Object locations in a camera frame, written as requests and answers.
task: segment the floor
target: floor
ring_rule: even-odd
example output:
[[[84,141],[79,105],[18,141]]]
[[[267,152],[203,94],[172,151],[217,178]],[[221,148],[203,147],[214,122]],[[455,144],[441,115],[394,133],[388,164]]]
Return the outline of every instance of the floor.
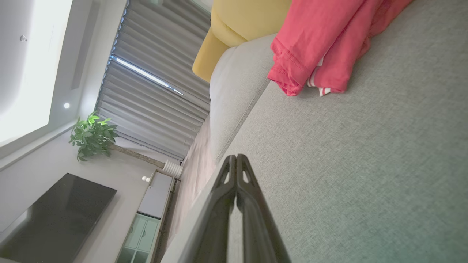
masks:
[[[182,181],[179,183],[175,197],[174,213],[168,226],[166,247],[171,243],[198,194],[216,168],[210,151],[210,115],[201,126],[182,166]]]

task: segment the sofa seat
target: sofa seat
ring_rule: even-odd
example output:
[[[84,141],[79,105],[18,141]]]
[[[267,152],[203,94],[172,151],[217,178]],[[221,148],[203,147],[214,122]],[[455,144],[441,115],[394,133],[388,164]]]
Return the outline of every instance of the sofa seat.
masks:
[[[468,262],[467,16],[463,0],[416,0],[372,40],[345,93],[287,97],[269,82],[243,121],[216,118],[231,129],[218,132],[241,123],[219,160],[247,155],[292,262]],[[238,63],[224,74],[252,61]],[[228,100],[213,97],[211,115]],[[163,263],[182,252],[214,178]],[[229,262],[242,262],[240,229],[234,209]]]
[[[210,81],[212,156],[218,163],[245,118],[270,82],[270,43],[276,34],[228,49]]]

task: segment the ceiling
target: ceiling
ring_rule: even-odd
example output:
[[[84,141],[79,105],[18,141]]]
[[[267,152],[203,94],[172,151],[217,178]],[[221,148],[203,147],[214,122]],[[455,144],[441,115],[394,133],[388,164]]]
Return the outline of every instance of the ceiling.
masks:
[[[0,159],[77,117],[81,89],[72,85],[83,71],[77,62],[89,47],[83,40],[90,39],[85,28],[93,1],[52,1],[53,7],[42,0],[0,2],[0,22],[8,25],[0,28]]]

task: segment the tree trunk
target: tree trunk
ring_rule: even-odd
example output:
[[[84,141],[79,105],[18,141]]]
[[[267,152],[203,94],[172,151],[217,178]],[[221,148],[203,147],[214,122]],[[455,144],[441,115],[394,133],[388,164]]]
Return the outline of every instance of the tree trunk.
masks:
[[[163,162],[158,161],[158,160],[155,160],[155,159],[153,159],[153,158],[149,158],[148,156],[144,156],[144,155],[139,154],[139,153],[137,153],[137,152],[135,152],[135,151],[132,151],[132,150],[129,150],[129,149],[125,149],[125,148],[120,147],[120,146],[118,146],[118,145],[115,145],[115,144],[113,144],[113,143],[112,143],[112,144],[109,144],[109,149],[116,150],[116,151],[119,151],[119,152],[124,153],[124,154],[126,154],[126,155],[129,155],[129,156],[131,156],[131,157],[135,157],[135,158],[140,159],[140,160],[143,160],[143,161],[145,161],[145,162],[149,162],[149,163],[151,163],[151,164],[154,164],[156,167],[161,168],[161,170],[164,169],[164,165],[165,165],[165,164],[164,164]]]

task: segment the gray curtain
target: gray curtain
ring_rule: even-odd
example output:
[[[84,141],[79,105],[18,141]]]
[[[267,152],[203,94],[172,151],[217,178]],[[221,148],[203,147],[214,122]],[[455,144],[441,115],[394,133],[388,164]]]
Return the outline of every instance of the gray curtain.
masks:
[[[182,160],[210,110],[208,83],[192,72],[208,29],[209,14],[190,1],[130,1],[102,82],[98,114],[112,118],[120,136]]]

